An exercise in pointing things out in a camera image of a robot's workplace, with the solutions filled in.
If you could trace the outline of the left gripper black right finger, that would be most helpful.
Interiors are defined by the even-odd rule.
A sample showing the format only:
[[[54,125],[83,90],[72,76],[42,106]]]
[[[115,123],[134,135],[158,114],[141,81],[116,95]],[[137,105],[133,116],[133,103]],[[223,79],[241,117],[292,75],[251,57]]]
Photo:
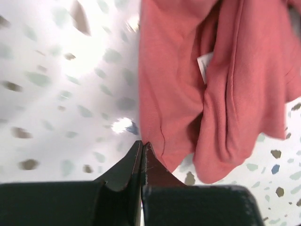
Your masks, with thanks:
[[[237,185],[187,186],[143,148],[142,203],[146,226],[262,226],[257,202]]]

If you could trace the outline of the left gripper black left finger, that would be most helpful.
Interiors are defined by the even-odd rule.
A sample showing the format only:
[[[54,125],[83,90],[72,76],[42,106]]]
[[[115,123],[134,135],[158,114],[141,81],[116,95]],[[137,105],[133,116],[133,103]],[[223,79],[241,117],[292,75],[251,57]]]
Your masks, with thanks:
[[[92,181],[4,183],[3,226],[138,226],[141,160],[136,141],[128,153]]]

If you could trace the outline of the salmon red t-shirt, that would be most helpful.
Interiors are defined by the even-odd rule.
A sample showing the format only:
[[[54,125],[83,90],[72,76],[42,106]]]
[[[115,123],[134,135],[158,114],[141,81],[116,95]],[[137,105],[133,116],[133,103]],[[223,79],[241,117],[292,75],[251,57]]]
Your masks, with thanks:
[[[301,95],[298,0],[143,0],[142,141],[174,171],[190,153],[200,181],[223,179],[260,133],[285,138],[285,104]],[[197,58],[213,52],[204,84]]]

